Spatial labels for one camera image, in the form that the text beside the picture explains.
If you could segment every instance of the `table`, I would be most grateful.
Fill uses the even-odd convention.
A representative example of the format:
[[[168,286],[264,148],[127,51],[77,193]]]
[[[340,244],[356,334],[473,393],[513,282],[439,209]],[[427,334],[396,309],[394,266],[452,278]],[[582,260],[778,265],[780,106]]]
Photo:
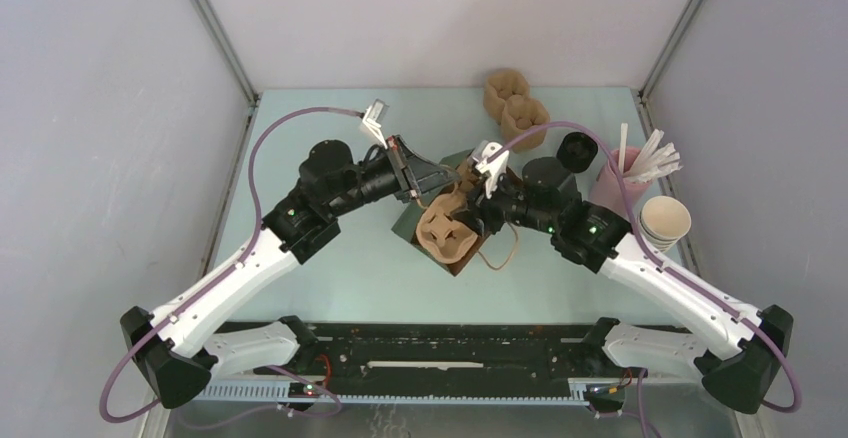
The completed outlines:
[[[630,128],[629,144],[641,146],[641,131],[627,88],[534,88],[553,120],[583,124],[618,145],[620,123]],[[500,140],[498,127],[482,106],[481,88],[351,90],[275,90],[263,93],[252,125],[249,147],[275,119],[309,106],[364,110],[374,99],[389,105],[385,135],[401,134],[416,152],[433,160],[470,149],[481,140]],[[554,154],[565,128],[548,132],[545,143],[510,158],[520,171],[527,160]],[[354,118],[311,114],[296,118],[266,140],[256,162],[256,183],[263,211],[284,197],[297,179],[298,165],[310,148],[340,139],[359,160],[369,146]],[[600,170],[600,155],[577,182],[584,197]],[[654,185],[643,201],[660,194]],[[634,324],[678,324],[660,307],[630,289],[564,260],[549,237],[520,230],[520,248],[500,272],[475,257],[451,276],[392,233],[406,205],[386,198],[340,219],[342,233],[303,267],[281,277],[240,309],[234,320],[275,320],[298,315],[304,321],[391,323],[547,324],[593,323],[612,316]],[[253,209],[247,187],[247,163],[241,165],[227,210],[215,261],[240,246],[252,229]],[[483,251],[493,262],[506,257],[512,233],[490,238]],[[677,252],[670,256],[680,262]]]

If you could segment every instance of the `light blue tabletop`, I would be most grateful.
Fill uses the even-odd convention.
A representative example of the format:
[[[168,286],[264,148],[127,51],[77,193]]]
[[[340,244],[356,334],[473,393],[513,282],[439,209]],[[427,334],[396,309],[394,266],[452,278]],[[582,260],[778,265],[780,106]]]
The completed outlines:
[[[532,94],[553,120],[583,124],[613,148],[618,147],[622,122],[629,124],[629,144],[645,142],[627,88],[533,88]],[[483,109],[478,88],[279,90],[262,95],[249,146],[286,113],[310,106],[364,110],[377,98],[389,105],[383,133],[403,135],[413,150],[432,160],[474,148],[484,139],[502,142],[497,125]],[[343,140],[354,159],[362,159],[369,142],[358,125],[351,117],[311,114],[278,128],[256,163],[263,214],[289,192],[298,165],[317,142]],[[528,159],[554,154],[568,131],[549,131],[542,147],[512,154],[510,166],[520,174]],[[599,155],[578,176],[584,197],[603,160]],[[659,193],[654,185],[643,200]],[[491,271],[475,257],[458,276],[451,276],[392,233],[404,206],[386,198],[342,217],[340,236],[303,267],[269,285],[233,319],[270,321],[294,314],[308,321],[548,324],[591,323],[610,316],[633,324],[676,324],[630,289],[564,260],[547,235],[531,230],[520,231],[520,248],[502,271]],[[252,216],[245,160],[216,262],[249,236]],[[505,229],[487,240],[483,251],[493,263],[500,263],[512,245],[512,233]],[[676,251],[671,257],[679,262]]]

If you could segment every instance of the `gray wall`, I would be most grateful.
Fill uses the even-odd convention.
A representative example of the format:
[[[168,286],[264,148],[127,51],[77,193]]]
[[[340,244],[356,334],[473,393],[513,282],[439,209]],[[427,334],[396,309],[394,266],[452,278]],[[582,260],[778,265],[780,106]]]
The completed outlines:
[[[118,318],[197,278],[246,110],[188,0],[0,0],[3,436],[132,434]]]
[[[706,274],[796,319],[782,436],[844,436],[848,0],[707,0],[651,98]],[[788,402],[779,378],[770,398]]]

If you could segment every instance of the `gray floor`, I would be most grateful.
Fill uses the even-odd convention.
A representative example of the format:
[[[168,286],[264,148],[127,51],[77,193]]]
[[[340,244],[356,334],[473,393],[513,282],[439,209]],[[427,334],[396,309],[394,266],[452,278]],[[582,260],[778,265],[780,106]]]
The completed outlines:
[[[626,409],[636,411],[635,388]],[[645,387],[649,420],[663,438],[732,438],[740,436],[732,413],[693,385]],[[180,410],[186,421],[211,424],[256,406],[250,403],[192,402]],[[258,413],[209,431],[192,431],[174,419],[167,438],[350,437],[350,438],[497,438],[641,436],[637,420],[623,417],[596,421],[580,407],[351,405],[331,418],[286,418]]]

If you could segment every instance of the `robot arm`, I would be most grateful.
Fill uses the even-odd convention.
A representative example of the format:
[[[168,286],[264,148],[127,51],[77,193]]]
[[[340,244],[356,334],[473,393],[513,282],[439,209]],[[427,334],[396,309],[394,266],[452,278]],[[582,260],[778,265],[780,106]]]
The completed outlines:
[[[507,153],[488,160],[499,149],[496,143],[484,142],[472,153],[470,164],[483,180],[467,196],[469,209],[455,218],[478,233],[496,233],[507,222],[549,233],[551,244],[567,260],[622,283],[668,310],[691,334],[641,329],[602,318],[584,342],[600,346],[621,367],[700,379],[726,406],[755,413],[780,364],[741,321],[747,318],[785,355],[791,315],[776,305],[761,311],[733,298],[648,245],[663,263],[657,266],[630,232],[627,220],[582,200],[574,176],[556,158],[528,162],[522,170],[523,185],[516,187],[504,179]],[[733,307],[739,316],[732,317],[671,276],[669,267]]]
[[[373,132],[373,117],[368,124]],[[315,145],[300,165],[294,189],[262,218],[248,256],[239,261],[252,240],[151,313],[134,307],[121,317],[128,348],[164,320],[170,322],[133,357],[165,408],[187,403],[216,376],[266,365],[298,369],[311,364],[317,339],[297,317],[254,330],[214,332],[271,281],[305,263],[335,238],[343,214],[390,195],[408,202],[459,181],[456,171],[418,156],[400,136],[382,140],[380,135],[378,141],[359,163],[353,162],[350,148],[341,141]],[[230,269],[216,286],[195,296]],[[174,310],[194,297],[196,301],[176,316]]]

